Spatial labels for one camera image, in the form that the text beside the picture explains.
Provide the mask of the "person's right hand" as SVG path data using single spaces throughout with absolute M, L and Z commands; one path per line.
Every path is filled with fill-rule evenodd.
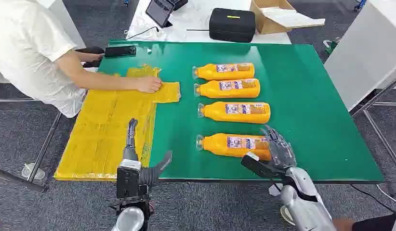
M 140 77 L 135 81 L 135 87 L 138 91 L 144 93 L 155 93 L 162 85 L 162 81 L 159 77 Z

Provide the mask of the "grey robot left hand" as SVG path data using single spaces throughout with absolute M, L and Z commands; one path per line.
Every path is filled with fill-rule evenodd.
M 138 175 L 137 180 L 139 184 L 154 184 L 164 169 L 171 163 L 173 151 L 168 150 L 163 159 L 154 167 L 142 167 L 142 163 L 138 160 L 138 155 L 135 149 L 135 132 L 138 120 L 132 118 L 129 121 L 127 129 L 126 145 L 123 150 L 123 159 L 119 167 L 129 169 L 134 175 Z

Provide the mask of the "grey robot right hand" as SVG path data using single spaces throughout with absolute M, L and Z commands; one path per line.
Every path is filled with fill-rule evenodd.
M 271 160 L 267 164 L 274 172 L 284 172 L 289 167 L 296 167 L 297 161 L 291 143 L 269 125 L 261 129 L 269 144 Z

